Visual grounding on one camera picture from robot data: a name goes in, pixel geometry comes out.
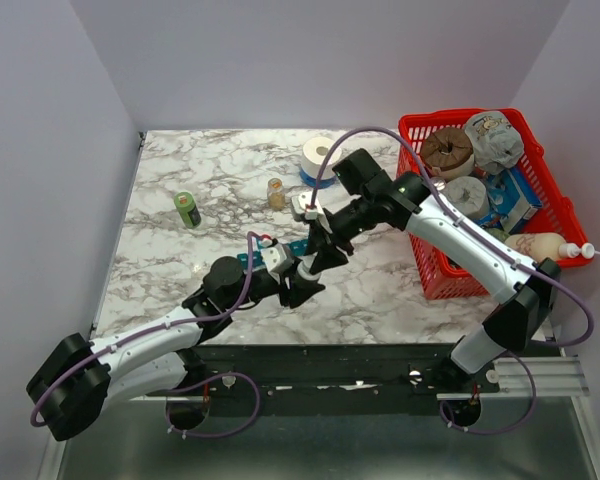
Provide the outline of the teal weekly pill organizer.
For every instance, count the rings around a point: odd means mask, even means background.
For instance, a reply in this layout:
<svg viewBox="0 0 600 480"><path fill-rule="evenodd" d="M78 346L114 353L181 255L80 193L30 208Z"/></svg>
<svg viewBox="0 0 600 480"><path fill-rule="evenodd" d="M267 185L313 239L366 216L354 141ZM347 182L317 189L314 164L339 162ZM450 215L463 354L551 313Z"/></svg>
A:
<svg viewBox="0 0 600 480"><path fill-rule="evenodd" d="M264 267L273 267L285 258L304 256L308 240L294 240L284 246L274 246L274 241L270 238L258 238L256 245L257 249L251 253L240 253L236 256L243 269L247 269L248 261L251 261L252 268L257 270Z"/></svg>

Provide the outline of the white pill bottle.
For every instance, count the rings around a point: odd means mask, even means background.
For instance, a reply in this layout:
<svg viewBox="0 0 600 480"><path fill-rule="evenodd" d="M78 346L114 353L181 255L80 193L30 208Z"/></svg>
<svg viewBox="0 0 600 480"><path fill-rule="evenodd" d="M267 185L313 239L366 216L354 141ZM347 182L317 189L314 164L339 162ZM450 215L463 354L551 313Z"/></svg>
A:
<svg viewBox="0 0 600 480"><path fill-rule="evenodd" d="M298 275L306 281L317 282L321 274L320 273L312 273L311 268L315 261L317 254L305 255L301 257L301 261L297 267Z"/></svg>

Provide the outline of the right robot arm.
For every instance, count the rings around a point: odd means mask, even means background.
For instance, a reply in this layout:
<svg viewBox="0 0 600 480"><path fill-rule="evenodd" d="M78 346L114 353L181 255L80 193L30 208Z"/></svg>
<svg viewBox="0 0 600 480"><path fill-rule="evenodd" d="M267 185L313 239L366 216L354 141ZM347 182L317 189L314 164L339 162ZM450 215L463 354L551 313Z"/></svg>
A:
<svg viewBox="0 0 600 480"><path fill-rule="evenodd" d="M482 325L451 350L440 367L440 379L460 392L476 380L487 363L505 351L526 348L553 309L560 276L551 259L540 263L510 249L435 197L423 177L407 172L391 179L364 149L354 151L334 167L352 201L330 213L311 193L292 200L294 217L310 226L308 255L301 269L309 279L347 263L357 235L387 224L417 236L468 271L497 302Z"/></svg>

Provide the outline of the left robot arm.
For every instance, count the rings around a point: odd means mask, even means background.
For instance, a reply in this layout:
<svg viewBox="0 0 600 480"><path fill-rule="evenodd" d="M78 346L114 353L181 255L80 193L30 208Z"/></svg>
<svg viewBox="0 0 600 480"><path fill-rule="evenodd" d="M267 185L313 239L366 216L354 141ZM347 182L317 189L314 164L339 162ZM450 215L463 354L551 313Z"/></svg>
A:
<svg viewBox="0 0 600 480"><path fill-rule="evenodd" d="M31 425L63 441L116 400L164 390L192 394L202 372L187 355L226 329L235 311L268 297L296 308L324 291L314 255L284 257L268 248L261 256L260 266L253 255L217 259L198 290L144 326L95 340L79 333L63 338L26 386Z"/></svg>

